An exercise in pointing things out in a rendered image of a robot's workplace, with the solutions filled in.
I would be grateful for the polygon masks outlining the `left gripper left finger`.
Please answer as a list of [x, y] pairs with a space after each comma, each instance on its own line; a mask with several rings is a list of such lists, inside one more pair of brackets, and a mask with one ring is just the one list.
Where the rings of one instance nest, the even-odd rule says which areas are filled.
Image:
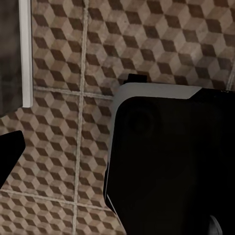
[[25, 150], [21, 130], [0, 136], [0, 188]]

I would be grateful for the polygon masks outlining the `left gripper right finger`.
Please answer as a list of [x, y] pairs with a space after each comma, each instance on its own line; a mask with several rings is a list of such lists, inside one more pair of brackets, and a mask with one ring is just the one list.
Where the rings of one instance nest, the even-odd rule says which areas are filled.
[[224, 130], [219, 147], [235, 170], [235, 132]]

